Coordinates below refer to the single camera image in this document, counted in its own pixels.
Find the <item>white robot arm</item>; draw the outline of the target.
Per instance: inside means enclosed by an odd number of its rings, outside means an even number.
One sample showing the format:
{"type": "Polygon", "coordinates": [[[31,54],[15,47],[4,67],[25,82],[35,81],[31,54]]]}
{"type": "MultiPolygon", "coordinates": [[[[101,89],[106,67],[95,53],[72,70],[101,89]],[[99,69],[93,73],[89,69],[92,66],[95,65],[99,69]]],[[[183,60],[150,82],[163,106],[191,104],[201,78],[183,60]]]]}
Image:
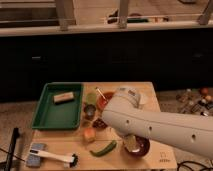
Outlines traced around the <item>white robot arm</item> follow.
{"type": "Polygon", "coordinates": [[[213,159],[213,117],[139,109],[140,92],[120,86],[102,120],[123,135],[134,134],[213,159]]]}

